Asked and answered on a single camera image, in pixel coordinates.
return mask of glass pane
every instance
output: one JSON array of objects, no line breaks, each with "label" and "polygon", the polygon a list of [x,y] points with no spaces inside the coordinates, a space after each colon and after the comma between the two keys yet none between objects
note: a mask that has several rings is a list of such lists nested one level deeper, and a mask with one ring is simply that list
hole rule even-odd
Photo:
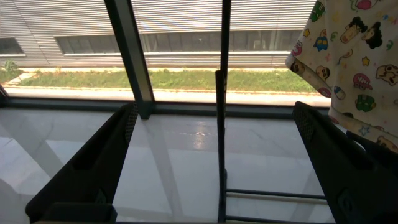
[{"label": "glass pane", "polygon": [[228,103],[330,106],[330,99],[285,66],[314,4],[232,0]]},{"label": "glass pane", "polygon": [[215,102],[221,0],[131,2],[155,99]]},{"label": "glass pane", "polygon": [[0,67],[11,96],[133,99],[104,1],[0,1]]}]

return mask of corrugated metal wall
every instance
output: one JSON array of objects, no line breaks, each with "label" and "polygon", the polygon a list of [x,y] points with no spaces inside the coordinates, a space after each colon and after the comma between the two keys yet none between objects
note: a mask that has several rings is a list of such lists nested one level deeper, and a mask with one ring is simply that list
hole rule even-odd
[{"label": "corrugated metal wall", "polygon": [[[315,0],[234,0],[231,30],[301,29]],[[221,0],[133,0],[140,32],[221,30]],[[113,34],[103,0],[0,0],[0,37],[15,37],[23,67],[123,66],[120,56],[66,57],[54,37]],[[285,56],[231,56],[230,65],[281,66]],[[149,67],[219,64],[218,56],[152,57]],[[0,64],[7,58],[0,57]]]}]

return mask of cloth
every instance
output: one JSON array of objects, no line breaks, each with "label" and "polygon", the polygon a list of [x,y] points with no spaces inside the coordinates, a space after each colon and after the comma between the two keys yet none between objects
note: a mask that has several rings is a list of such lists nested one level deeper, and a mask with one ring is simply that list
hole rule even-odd
[{"label": "cloth", "polygon": [[398,153],[398,1],[319,0],[286,66],[331,120]]}]

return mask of glossy floor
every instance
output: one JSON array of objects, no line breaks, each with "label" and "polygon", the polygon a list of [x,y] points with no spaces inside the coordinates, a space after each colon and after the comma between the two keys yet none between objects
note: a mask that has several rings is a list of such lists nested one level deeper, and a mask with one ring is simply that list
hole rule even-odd
[{"label": "glossy floor", "polygon": [[[28,223],[26,203],[111,113],[0,110],[0,223]],[[216,119],[152,115],[137,120],[114,199],[120,221],[215,222]],[[228,187],[322,195],[293,121],[228,118]],[[227,214],[333,222],[324,201],[227,199]]]}]

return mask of grass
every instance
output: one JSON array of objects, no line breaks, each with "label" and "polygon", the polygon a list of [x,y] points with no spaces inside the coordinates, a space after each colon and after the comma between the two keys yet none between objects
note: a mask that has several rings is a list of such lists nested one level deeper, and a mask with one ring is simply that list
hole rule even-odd
[{"label": "grass", "polygon": [[[167,69],[149,72],[153,88],[215,90],[215,73],[209,70]],[[40,72],[21,81],[21,86],[130,88],[125,71],[120,72]],[[228,72],[228,90],[316,92],[307,82],[288,70]]]},{"label": "grass", "polygon": [[6,72],[5,70],[0,70],[0,84],[6,83],[14,78],[17,78],[22,74],[22,70],[16,70],[13,72]]}]

